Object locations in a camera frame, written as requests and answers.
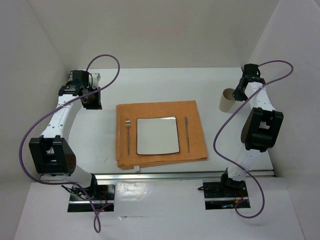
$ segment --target wall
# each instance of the wall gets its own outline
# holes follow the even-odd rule
[[[64,64],[101,53],[123,68],[239,67],[278,0],[28,0]],[[95,68],[114,68],[101,59]]]
[[[27,129],[55,107],[67,72],[26,0],[4,0],[0,7],[0,232],[13,239],[30,187],[18,161]],[[39,136],[41,127],[31,135]],[[35,173],[28,145],[24,160]]]
[[[282,59],[294,73],[268,87],[272,104],[284,114],[277,143],[269,151],[279,176],[287,179],[289,193],[305,238],[320,236],[320,8],[313,0],[280,0],[251,58],[252,63]],[[261,68],[271,80],[288,67]]]

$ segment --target fork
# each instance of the fork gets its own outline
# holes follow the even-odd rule
[[[131,127],[130,118],[125,119],[125,127],[128,129],[127,147],[128,147],[128,158],[130,158],[130,131],[129,131],[129,128]]]

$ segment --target brown cloth napkin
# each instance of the brown cloth napkin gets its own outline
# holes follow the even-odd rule
[[[164,155],[137,154],[137,119],[176,117],[179,153]],[[187,145],[185,117],[188,118],[190,153]],[[130,157],[128,157],[126,118],[131,120]],[[134,166],[148,167],[203,160],[208,157],[204,133],[197,110],[196,101],[151,102],[120,104],[116,106],[115,157],[122,169]]]

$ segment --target white tabletop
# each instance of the white tabletop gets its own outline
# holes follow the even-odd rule
[[[114,77],[115,69],[92,69],[100,73],[100,86]],[[102,110],[85,110],[77,114],[69,136],[69,145],[77,164],[95,174],[132,173],[122,170],[115,159],[116,105],[129,103],[171,102],[195,100],[200,115],[208,159],[203,161],[145,167],[142,173],[222,172],[230,163],[213,150],[213,140],[221,125],[231,115],[219,110],[222,92],[235,88],[242,76],[240,68],[138,68],[121,69],[118,79],[101,92]],[[227,125],[217,143],[218,149],[235,159],[241,149],[241,130],[250,107],[245,107]],[[265,152],[252,170],[273,170]]]
[[[32,183],[15,240],[303,240],[303,234],[282,178],[259,177],[265,209],[243,219],[234,209],[205,210],[201,180],[117,182],[114,212],[100,214],[101,233],[93,229],[92,212],[67,212],[69,194],[60,186]],[[246,181],[252,215],[261,194]]]

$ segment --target plate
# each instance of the plate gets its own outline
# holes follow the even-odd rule
[[[180,151],[175,116],[138,118],[136,131],[138,155],[175,154]]]

